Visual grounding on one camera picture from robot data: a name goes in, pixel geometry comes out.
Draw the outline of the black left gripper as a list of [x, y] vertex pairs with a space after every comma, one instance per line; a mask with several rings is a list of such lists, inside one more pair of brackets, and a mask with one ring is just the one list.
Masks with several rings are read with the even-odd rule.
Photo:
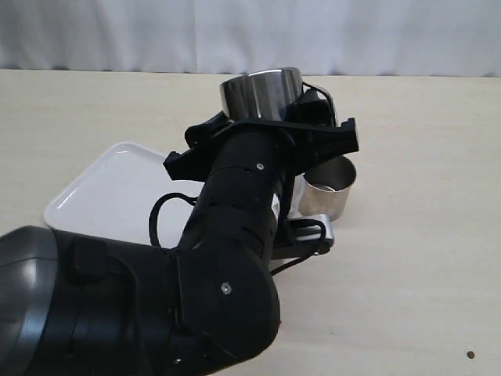
[[322, 88], [306, 88], [289, 107], [289, 121], [244, 119], [231, 121], [223, 113], [186, 129], [189, 149], [172, 151], [163, 166], [173, 181], [204, 183], [228, 142], [247, 133], [270, 136], [292, 148], [295, 172], [305, 172], [342, 154], [359, 151], [355, 119], [337, 120], [332, 96]]

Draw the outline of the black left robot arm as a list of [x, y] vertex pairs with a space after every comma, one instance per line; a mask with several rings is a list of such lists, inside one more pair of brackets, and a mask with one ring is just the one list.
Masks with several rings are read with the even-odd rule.
[[[289, 218], [294, 179], [357, 151], [355, 119], [337, 122], [308, 89], [282, 121], [217, 114], [185, 138], [164, 167], [202, 190], [160, 197], [148, 244], [36, 226], [2, 236], [2, 374], [207, 375], [272, 344], [281, 320], [269, 263], [332, 246], [320, 220]], [[175, 198], [193, 210], [163, 248], [157, 220]]]

